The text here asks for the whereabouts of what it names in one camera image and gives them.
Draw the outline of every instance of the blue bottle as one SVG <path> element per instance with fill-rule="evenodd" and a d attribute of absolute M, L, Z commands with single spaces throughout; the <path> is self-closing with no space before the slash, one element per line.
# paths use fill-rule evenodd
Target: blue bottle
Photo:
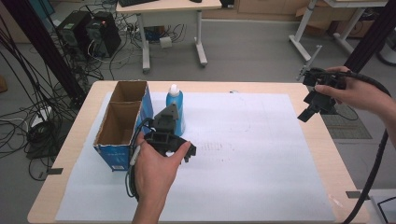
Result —
<path fill-rule="evenodd" d="M 183 92 L 173 84 L 166 95 L 166 106 L 170 104 L 176 104 L 178 112 L 178 120 L 176 121 L 175 135 L 181 136 L 186 129 L 186 123 L 184 122 L 183 115 Z"/>

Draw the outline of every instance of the keyboard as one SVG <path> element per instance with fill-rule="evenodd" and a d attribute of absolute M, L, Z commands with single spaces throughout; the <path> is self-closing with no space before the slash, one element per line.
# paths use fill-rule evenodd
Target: keyboard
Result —
<path fill-rule="evenodd" d="M 143 4 L 147 2 L 154 2 L 158 0 L 119 0 L 120 6 L 122 7 L 129 7 L 129 6 L 134 6 L 138 4 Z"/>

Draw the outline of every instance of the wooden tabletop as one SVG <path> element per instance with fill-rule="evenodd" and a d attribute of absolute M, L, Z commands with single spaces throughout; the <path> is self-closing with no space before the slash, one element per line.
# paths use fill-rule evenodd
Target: wooden tabletop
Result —
<path fill-rule="evenodd" d="M 149 81 L 148 87 L 151 92 L 164 92 L 168 91 L 169 86 L 174 83 L 184 92 L 286 93 L 290 97 L 296 118 L 307 108 L 303 99 L 308 94 L 308 90 L 306 86 L 300 83 Z M 92 85 L 52 167 L 54 169 L 63 168 L 63 172 L 61 175 L 49 175 L 47 177 L 28 215 L 29 222 L 56 222 L 56 214 L 62 202 L 73 166 L 106 94 L 113 91 L 116 84 L 117 81 L 97 81 Z M 318 168 L 320 178 L 328 193 L 336 223 L 340 223 L 349 215 L 357 201 L 348 199 L 346 191 L 356 190 L 356 188 L 320 115 L 313 116 L 307 123 L 300 121 L 300 125 Z M 363 207 L 353 223 L 366 223 L 368 220 L 368 212 Z"/>
<path fill-rule="evenodd" d="M 205 10 L 220 7 L 220 0 L 203 0 L 201 3 L 194 3 L 190 0 L 158 0 L 129 7 L 122 7 L 120 4 L 117 4 L 116 10 L 120 13 L 144 13 L 159 11 Z"/>

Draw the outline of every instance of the blue cardboard box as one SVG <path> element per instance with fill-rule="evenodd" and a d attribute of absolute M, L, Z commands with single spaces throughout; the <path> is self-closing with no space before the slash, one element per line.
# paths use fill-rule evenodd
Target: blue cardboard box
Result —
<path fill-rule="evenodd" d="M 93 143 L 112 171 L 128 170 L 136 127 L 143 119 L 152 117 L 147 81 L 119 81 Z"/>

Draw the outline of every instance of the white power adapter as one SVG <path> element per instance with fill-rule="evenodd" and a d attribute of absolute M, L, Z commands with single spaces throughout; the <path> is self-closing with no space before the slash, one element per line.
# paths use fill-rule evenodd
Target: white power adapter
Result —
<path fill-rule="evenodd" d="M 160 44 L 161 48 L 166 49 L 166 48 L 171 48 L 172 47 L 172 39 L 171 37 L 162 37 L 160 38 Z"/>

